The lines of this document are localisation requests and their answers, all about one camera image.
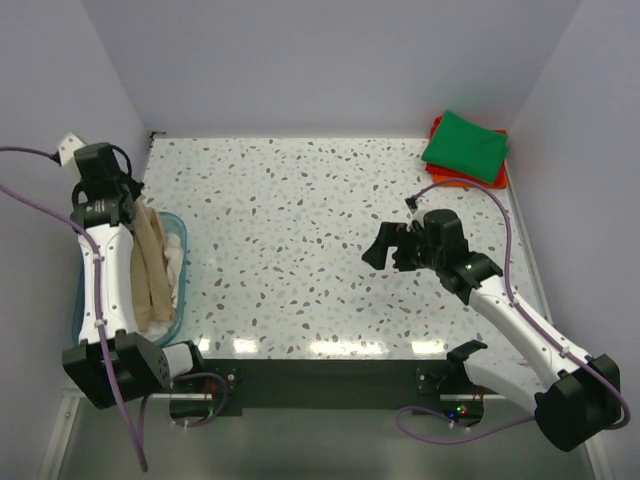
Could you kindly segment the beige t shirt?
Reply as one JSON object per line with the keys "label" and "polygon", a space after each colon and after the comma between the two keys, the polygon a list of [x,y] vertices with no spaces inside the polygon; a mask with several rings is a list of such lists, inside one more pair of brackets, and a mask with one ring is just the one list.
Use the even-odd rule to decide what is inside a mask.
{"label": "beige t shirt", "polygon": [[174,319],[172,289],[164,255],[167,235],[159,213],[139,198],[134,202],[133,248],[130,261],[135,321],[141,332],[153,322]]}

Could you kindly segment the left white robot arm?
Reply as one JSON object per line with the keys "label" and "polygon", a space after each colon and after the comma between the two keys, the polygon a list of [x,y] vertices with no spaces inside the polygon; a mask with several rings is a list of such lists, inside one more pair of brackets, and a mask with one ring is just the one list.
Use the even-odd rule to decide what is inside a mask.
{"label": "left white robot arm", "polygon": [[135,400],[168,389],[200,390],[207,368],[191,341],[160,346],[141,335],[134,317],[130,261],[135,202],[142,183],[117,161],[121,148],[109,143],[81,146],[73,159],[79,181],[72,192],[71,219],[84,268],[84,308],[77,345],[62,365],[99,409],[118,398]]}

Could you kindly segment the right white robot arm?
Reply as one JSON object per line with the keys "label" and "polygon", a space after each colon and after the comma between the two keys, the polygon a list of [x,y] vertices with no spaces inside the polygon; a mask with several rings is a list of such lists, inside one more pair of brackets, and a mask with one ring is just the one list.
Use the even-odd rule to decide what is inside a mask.
{"label": "right white robot arm", "polygon": [[515,294],[505,272],[469,248],[454,211],[421,210],[408,223],[382,223],[362,259],[375,270],[391,260],[398,271],[434,271],[445,290],[488,320],[524,359],[507,361],[485,342],[468,341],[447,355],[445,379],[452,390],[482,386],[502,395],[565,452],[627,424],[617,364],[568,340]]}

